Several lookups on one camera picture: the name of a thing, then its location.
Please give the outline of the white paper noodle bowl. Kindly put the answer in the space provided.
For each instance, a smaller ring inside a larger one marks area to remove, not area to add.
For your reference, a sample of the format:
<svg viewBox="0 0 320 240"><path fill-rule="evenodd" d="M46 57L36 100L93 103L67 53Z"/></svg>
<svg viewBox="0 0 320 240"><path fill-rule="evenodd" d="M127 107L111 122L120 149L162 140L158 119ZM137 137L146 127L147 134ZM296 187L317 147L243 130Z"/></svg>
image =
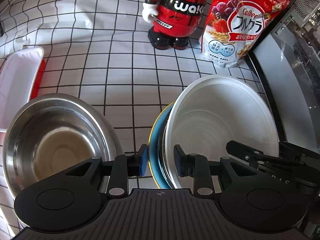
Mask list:
<svg viewBox="0 0 320 240"><path fill-rule="evenodd" d="M267 104L243 81L226 75L208 75L191 83L170 112L164 137L164 166L174 188L192 188L190 177L178 175L174 146L186 154L204 155L210 161L228 156L234 140L279 155L279 140Z"/></svg>

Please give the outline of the stainless steel bowl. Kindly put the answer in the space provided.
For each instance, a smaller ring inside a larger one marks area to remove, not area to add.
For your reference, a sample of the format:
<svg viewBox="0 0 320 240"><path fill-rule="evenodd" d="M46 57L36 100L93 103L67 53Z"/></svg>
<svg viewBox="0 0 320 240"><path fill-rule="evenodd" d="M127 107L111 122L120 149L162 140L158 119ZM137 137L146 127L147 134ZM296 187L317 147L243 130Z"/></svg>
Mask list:
<svg viewBox="0 0 320 240"><path fill-rule="evenodd" d="M94 107L53 93L26 103L4 138L3 173L15 198L24 188L91 157L111 161L124 153L112 125Z"/></svg>

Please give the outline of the red white rectangular container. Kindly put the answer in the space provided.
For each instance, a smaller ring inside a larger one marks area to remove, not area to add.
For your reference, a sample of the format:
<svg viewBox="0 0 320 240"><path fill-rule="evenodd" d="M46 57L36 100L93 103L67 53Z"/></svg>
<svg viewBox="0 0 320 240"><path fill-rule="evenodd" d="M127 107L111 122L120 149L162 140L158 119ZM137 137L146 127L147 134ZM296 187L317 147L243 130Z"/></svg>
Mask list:
<svg viewBox="0 0 320 240"><path fill-rule="evenodd" d="M19 50L8 57L1 71L1 132L6 132L15 114L37 97L45 68L41 47Z"/></svg>

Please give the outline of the red robot figurine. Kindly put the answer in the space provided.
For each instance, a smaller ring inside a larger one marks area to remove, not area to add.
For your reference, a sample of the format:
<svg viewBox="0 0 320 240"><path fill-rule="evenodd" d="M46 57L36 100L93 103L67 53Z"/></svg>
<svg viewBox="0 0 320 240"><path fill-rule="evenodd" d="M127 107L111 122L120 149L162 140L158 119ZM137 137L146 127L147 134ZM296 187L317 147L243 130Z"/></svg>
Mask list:
<svg viewBox="0 0 320 240"><path fill-rule="evenodd" d="M142 17L153 24L148 31L151 45L184 50L188 37L200 25L207 0L145 0Z"/></svg>

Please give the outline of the red granola bag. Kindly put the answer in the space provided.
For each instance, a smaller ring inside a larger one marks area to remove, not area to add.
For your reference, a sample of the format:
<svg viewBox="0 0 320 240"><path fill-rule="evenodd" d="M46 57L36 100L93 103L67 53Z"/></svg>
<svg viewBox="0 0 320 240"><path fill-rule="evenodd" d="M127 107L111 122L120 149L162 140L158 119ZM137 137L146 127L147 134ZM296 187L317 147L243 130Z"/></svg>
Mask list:
<svg viewBox="0 0 320 240"><path fill-rule="evenodd" d="M290 0L213 0L201 36L201 52L215 66L236 67L266 26Z"/></svg>

